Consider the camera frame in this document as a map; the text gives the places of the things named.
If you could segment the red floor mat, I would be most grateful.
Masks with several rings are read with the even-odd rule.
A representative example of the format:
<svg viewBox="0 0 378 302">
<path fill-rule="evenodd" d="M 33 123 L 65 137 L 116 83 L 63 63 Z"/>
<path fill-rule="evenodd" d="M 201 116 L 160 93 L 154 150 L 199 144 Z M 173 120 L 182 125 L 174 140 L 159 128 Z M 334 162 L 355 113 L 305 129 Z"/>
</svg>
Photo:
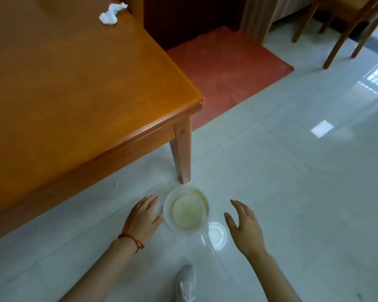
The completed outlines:
<svg viewBox="0 0 378 302">
<path fill-rule="evenodd" d="M 167 50 L 204 96 L 192 116 L 192 131 L 290 75 L 294 67 L 226 26 Z"/>
</svg>

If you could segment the grey sneaker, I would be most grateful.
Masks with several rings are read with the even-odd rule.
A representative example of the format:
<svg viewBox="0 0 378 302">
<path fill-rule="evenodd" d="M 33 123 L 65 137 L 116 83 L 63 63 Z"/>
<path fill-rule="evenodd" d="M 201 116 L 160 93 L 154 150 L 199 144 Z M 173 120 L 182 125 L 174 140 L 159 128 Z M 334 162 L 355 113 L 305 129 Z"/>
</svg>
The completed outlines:
<svg viewBox="0 0 378 302">
<path fill-rule="evenodd" d="M 190 264 L 182 266 L 175 277 L 173 302 L 194 302 L 196 271 Z"/>
</svg>

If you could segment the crumpled white tissue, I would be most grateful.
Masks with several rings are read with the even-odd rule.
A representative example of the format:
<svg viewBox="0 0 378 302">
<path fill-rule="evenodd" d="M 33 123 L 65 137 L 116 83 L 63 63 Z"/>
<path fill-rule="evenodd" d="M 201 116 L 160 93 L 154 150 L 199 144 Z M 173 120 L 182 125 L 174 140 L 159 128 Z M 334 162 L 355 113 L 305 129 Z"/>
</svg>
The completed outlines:
<svg viewBox="0 0 378 302">
<path fill-rule="evenodd" d="M 127 9 L 128 5 L 124 2 L 120 4 L 116 3 L 111 3 L 108 7 L 108 10 L 105 13 L 101 13 L 99 16 L 99 20 L 101 23 L 104 25 L 115 25 L 117 23 L 117 14 L 124 10 Z"/>
</svg>

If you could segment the wooden chair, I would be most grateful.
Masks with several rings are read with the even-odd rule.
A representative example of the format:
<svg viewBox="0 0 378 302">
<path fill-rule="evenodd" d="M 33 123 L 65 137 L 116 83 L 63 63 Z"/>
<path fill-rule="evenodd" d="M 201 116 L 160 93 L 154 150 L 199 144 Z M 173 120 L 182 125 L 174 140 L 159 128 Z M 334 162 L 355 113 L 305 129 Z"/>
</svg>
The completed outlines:
<svg viewBox="0 0 378 302">
<path fill-rule="evenodd" d="M 358 55 L 365 42 L 378 26 L 378 0 L 313 0 L 306 15 L 302 19 L 301 24 L 292 37 L 291 41 L 293 43 L 296 43 L 299 40 L 302 32 L 307 27 L 318 8 L 330 12 L 329 19 L 321 26 L 319 33 L 324 33 L 335 18 L 339 18 L 346 22 L 345 30 L 341 33 L 338 41 L 323 65 L 325 70 L 329 68 L 338 51 L 358 24 L 362 22 L 369 23 L 363 31 L 362 37 L 359 39 L 358 45 L 351 55 L 351 58 L 353 59 Z"/>
</svg>

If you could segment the clear plastic bowl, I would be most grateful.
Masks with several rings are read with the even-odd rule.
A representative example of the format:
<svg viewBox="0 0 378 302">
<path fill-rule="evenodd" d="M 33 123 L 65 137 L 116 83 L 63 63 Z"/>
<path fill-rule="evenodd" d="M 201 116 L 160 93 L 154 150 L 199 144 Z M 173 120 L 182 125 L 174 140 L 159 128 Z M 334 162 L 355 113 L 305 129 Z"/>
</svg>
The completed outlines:
<svg viewBox="0 0 378 302">
<path fill-rule="evenodd" d="M 205 208 L 205 219 L 204 219 L 204 224 L 203 226 L 195 230 L 193 232 L 183 232 L 179 229 L 176 228 L 176 225 L 173 223 L 172 218 L 171 218 L 171 205 L 172 202 L 175 201 L 177 198 L 186 195 L 186 194 L 195 194 L 197 195 L 203 202 L 204 208 Z M 210 213 L 210 206 L 208 203 L 208 199 L 206 195 L 197 187 L 188 185 L 188 184 L 183 184 L 180 185 L 176 188 L 174 188 L 166 197 L 164 204 L 163 204 L 163 214 L 164 214 L 164 220 L 166 224 L 171 228 L 171 230 L 177 234 L 184 235 L 184 236 L 191 236 L 196 233 L 201 233 L 206 225 L 208 224 L 208 216 Z"/>
</svg>

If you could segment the person's right hand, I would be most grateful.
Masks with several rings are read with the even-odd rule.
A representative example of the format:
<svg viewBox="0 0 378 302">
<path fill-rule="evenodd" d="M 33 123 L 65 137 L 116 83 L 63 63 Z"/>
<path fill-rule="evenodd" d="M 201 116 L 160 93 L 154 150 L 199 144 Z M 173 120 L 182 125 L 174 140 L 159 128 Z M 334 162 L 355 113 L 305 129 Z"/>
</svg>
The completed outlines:
<svg viewBox="0 0 378 302">
<path fill-rule="evenodd" d="M 246 257 L 251 253 L 266 251 L 264 237 L 254 212 L 238 200 L 230 200 L 238 215 L 238 233 L 231 233 L 237 249 Z"/>
</svg>

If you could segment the white rice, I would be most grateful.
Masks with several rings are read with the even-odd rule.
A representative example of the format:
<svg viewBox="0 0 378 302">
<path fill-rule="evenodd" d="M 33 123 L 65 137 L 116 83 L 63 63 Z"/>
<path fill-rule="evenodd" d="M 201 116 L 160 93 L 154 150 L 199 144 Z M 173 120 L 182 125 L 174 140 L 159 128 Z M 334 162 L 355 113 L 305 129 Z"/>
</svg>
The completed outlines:
<svg viewBox="0 0 378 302">
<path fill-rule="evenodd" d="M 195 194 L 186 194 L 171 205 L 171 218 L 176 228 L 183 232 L 193 232 L 204 224 L 205 208 L 202 200 Z"/>
</svg>

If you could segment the orange wooden table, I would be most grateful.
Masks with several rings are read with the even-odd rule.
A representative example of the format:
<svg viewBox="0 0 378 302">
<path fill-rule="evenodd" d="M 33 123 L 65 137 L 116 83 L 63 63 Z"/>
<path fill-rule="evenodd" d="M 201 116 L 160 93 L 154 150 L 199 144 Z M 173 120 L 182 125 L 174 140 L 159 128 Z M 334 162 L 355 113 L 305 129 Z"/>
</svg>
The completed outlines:
<svg viewBox="0 0 378 302">
<path fill-rule="evenodd" d="M 170 142 L 191 179 L 203 96 L 114 0 L 0 0 L 0 238 Z"/>
</svg>

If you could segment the person's left hand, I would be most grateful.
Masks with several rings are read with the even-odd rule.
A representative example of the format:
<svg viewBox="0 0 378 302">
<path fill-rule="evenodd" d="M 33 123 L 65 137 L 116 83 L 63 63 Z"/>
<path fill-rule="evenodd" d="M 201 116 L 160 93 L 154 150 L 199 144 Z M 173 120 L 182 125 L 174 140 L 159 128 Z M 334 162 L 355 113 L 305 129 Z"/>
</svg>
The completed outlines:
<svg viewBox="0 0 378 302">
<path fill-rule="evenodd" d="M 151 224 L 158 216 L 155 216 L 160 198 L 158 196 L 146 196 L 132 208 L 122 232 L 118 238 L 131 238 L 138 249 L 143 249 L 157 229 L 152 229 Z"/>
</svg>

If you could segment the clear plastic lid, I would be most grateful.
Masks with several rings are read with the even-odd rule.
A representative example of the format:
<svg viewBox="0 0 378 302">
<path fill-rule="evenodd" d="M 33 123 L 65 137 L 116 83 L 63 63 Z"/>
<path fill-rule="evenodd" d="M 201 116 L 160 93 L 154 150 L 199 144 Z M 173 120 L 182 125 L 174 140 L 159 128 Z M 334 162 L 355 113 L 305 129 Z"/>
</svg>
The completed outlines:
<svg viewBox="0 0 378 302">
<path fill-rule="evenodd" d="M 201 234 L 202 242 L 213 251 L 221 251 L 227 244 L 226 228 L 219 222 L 210 222 Z"/>
</svg>

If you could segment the person's right forearm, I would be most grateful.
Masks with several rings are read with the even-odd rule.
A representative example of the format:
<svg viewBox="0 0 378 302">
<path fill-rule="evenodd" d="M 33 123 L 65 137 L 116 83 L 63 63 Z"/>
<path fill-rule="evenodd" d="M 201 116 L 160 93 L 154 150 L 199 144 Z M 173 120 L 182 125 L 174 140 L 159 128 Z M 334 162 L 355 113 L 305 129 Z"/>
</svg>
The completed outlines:
<svg viewBox="0 0 378 302">
<path fill-rule="evenodd" d="M 267 302 L 302 302 L 277 261 L 267 251 L 251 253 L 246 258 L 262 286 Z"/>
</svg>

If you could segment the person's left forearm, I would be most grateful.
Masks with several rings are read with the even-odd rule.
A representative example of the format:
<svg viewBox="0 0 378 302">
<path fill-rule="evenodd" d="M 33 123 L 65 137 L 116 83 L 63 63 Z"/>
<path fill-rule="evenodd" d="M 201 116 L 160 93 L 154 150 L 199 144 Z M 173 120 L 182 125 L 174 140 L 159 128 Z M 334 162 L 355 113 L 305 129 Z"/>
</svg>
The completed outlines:
<svg viewBox="0 0 378 302">
<path fill-rule="evenodd" d="M 114 240 L 59 302 L 104 302 L 112 286 L 138 252 L 131 238 Z"/>
</svg>

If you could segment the dark red wooden cabinet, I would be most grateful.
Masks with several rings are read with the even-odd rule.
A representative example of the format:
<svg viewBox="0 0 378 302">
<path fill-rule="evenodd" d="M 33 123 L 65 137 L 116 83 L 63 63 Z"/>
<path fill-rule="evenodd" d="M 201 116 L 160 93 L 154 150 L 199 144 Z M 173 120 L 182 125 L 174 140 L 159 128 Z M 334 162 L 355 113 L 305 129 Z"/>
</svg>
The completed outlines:
<svg viewBox="0 0 378 302">
<path fill-rule="evenodd" d="M 222 26 L 240 28 L 246 0 L 144 0 L 144 29 L 164 50 Z"/>
</svg>

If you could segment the beige curtain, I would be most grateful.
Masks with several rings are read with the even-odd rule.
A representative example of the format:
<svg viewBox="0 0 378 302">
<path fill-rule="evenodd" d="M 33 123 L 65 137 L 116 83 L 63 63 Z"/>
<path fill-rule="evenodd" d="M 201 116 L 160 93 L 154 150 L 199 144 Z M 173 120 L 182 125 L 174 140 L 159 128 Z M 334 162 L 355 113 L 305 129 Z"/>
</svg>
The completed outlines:
<svg viewBox="0 0 378 302">
<path fill-rule="evenodd" d="M 246 0 L 240 30 L 264 44 L 272 23 L 310 6 L 314 0 Z"/>
</svg>

